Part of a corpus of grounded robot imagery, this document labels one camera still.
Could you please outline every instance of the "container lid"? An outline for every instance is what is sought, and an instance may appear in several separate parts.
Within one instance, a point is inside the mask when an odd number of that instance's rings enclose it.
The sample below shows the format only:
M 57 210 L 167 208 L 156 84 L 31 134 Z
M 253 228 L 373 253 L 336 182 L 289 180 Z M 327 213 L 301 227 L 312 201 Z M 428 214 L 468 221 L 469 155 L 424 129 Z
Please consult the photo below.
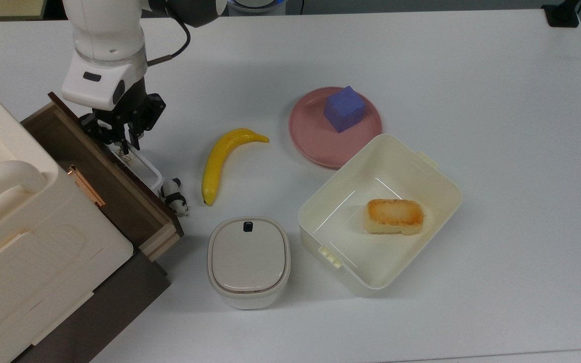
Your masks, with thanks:
M 210 240 L 210 276 L 229 292 L 274 287 L 286 270 L 283 230 L 266 218 L 224 222 Z

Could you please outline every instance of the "open plastic container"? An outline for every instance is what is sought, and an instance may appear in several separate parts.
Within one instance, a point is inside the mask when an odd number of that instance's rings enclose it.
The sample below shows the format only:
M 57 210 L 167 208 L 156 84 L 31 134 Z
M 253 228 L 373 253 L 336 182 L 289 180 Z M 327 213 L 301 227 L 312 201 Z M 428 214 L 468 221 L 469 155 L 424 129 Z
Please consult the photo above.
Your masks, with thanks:
M 387 287 L 461 205 L 461 190 L 436 166 L 394 136 L 376 136 L 300 208 L 302 244 L 353 294 Z M 422 231 L 366 232 L 365 205 L 378 198 L 417 201 Z

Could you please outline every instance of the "pink plate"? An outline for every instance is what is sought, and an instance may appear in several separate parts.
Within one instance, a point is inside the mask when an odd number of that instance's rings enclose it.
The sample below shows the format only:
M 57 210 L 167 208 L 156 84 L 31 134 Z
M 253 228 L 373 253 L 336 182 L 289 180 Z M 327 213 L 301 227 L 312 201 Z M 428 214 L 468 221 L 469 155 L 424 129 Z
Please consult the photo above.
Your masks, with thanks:
M 382 133 L 382 122 L 376 107 L 362 96 L 365 114 L 362 121 L 338 133 L 324 117 L 327 97 L 342 87 L 316 89 L 302 97 L 290 113 L 288 131 L 295 147 L 314 163 L 341 168 L 372 138 Z

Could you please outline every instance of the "yellow banana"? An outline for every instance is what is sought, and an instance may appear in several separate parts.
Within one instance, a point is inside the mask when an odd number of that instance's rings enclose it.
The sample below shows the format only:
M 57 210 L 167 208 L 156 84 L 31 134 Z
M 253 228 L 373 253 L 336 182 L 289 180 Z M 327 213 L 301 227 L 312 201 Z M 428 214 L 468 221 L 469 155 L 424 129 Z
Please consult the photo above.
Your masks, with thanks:
M 214 203 L 225 159 L 237 146 L 249 142 L 267 143 L 268 138 L 249 129 L 235 129 L 221 136 L 219 141 L 214 144 L 208 161 L 205 163 L 203 181 L 201 182 L 201 195 L 203 195 L 205 204 L 212 205 Z

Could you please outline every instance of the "black cable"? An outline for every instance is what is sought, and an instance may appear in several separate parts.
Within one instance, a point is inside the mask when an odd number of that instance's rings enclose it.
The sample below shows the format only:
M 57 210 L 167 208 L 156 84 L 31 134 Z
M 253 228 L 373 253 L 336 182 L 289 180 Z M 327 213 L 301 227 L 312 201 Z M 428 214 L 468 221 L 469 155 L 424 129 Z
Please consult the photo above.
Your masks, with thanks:
M 175 51 L 174 53 L 171 53 L 169 55 L 164 55 L 162 57 L 158 57 L 158 58 L 155 58 L 152 60 L 148 60 L 148 62 L 147 62 L 148 67 L 151 67 L 152 65 L 161 64 L 162 62 L 167 62 L 167 61 L 171 60 L 171 58 L 174 58 L 176 55 L 183 53 L 185 48 L 187 48 L 190 45 L 190 41 L 192 40 L 192 35 L 190 34 L 190 30 L 187 29 L 187 26 L 185 25 L 185 23 L 178 16 L 176 16 L 176 13 L 171 9 L 171 7 L 169 6 L 169 4 L 167 4 L 167 2 L 164 3 L 164 6 L 165 6 L 165 9 L 167 10 L 167 14 L 169 16 L 171 16 L 171 18 L 176 20 L 176 23 L 178 23 L 178 25 L 180 25 L 183 28 L 185 35 L 187 36 L 187 39 L 185 40 L 185 44 L 183 44 L 183 46 L 179 50 Z

